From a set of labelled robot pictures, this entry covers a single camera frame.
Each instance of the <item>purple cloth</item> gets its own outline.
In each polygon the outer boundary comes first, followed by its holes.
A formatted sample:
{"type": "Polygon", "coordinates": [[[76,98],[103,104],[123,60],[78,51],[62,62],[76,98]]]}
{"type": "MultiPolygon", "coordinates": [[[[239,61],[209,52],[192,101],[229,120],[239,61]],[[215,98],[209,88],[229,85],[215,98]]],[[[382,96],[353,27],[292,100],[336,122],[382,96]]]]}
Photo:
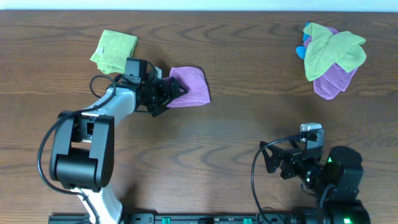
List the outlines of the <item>purple cloth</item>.
{"type": "Polygon", "coordinates": [[[184,85],[188,89],[188,93],[173,100],[167,105],[169,108],[201,106],[210,103],[210,94],[205,75],[199,68],[172,68],[170,77],[176,78],[181,85],[184,85]]]}
{"type": "MultiPolygon", "coordinates": [[[[328,29],[332,34],[338,33],[334,28],[328,27],[328,29]]],[[[304,47],[307,48],[311,41],[312,37],[305,40],[304,47]]],[[[315,93],[326,100],[332,100],[340,91],[346,91],[357,69],[346,72],[340,65],[334,63],[321,77],[313,81],[315,93]]]]}

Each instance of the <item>blue cloth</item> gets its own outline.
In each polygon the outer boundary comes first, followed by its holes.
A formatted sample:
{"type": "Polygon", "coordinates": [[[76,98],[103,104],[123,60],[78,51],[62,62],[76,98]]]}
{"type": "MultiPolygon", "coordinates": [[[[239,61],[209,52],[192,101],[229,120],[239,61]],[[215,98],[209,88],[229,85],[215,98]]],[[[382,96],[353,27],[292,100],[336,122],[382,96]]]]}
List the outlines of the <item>blue cloth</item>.
{"type": "Polygon", "coordinates": [[[298,46],[296,47],[296,53],[297,55],[301,58],[304,59],[305,58],[305,51],[307,49],[304,46],[298,46]]]}
{"type": "Polygon", "coordinates": [[[303,42],[304,42],[305,40],[307,40],[309,37],[310,37],[310,36],[309,36],[308,34],[304,33],[304,35],[303,35],[303,42]]]}

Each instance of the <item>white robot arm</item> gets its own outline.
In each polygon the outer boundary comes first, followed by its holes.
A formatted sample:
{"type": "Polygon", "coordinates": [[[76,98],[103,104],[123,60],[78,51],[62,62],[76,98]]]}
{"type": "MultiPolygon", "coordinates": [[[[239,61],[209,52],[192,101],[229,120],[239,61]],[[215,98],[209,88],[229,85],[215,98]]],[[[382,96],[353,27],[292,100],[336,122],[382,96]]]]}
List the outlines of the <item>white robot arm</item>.
{"type": "Polygon", "coordinates": [[[127,115],[137,111],[138,106],[147,108],[140,112],[157,116],[168,110],[167,105],[172,100],[186,93],[187,89],[180,86],[178,80],[162,79],[161,69],[150,62],[128,58],[125,74],[118,75],[105,95],[88,110],[60,113],[58,121],[62,119],[62,122],[55,132],[50,176],[65,189],[79,193],[90,214],[87,222],[116,224],[121,217],[121,202],[109,184],[114,164],[114,128],[127,115]],[[148,63],[152,66],[149,73],[148,63]],[[91,147],[87,151],[72,147],[71,142],[87,142],[91,147]]]}

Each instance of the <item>pile of cloths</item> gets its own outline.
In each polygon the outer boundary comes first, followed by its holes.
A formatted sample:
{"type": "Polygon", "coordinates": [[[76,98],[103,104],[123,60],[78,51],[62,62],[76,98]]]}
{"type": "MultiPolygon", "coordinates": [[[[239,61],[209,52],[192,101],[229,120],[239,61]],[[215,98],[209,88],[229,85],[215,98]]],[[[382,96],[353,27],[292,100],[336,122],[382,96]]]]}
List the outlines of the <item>pile of cloths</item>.
{"type": "Polygon", "coordinates": [[[316,94],[331,100],[347,89],[365,62],[366,54],[360,46],[365,39],[313,22],[307,23],[303,31],[303,46],[297,47],[296,52],[304,59],[305,76],[313,81],[316,94]]]}

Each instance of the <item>green cloth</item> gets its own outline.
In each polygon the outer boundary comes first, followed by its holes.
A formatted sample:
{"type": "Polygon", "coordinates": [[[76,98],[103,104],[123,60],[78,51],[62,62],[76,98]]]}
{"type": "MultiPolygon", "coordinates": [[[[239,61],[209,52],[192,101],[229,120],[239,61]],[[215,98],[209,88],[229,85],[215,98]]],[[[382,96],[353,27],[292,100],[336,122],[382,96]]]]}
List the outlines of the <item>green cloth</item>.
{"type": "Polygon", "coordinates": [[[333,35],[330,30],[316,23],[304,28],[312,36],[304,58],[305,76],[313,81],[322,76],[335,62],[346,72],[358,68],[366,60],[360,44],[365,39],[348,31],[333,35]]]}
{"type": "Polygon", "coordinates": [[[126,59],[132,57],[137,40],[138,37],[133,35],[104,30],[90,60],[97,63],[98,69],[105,74],[124,73],[126,59]]]}

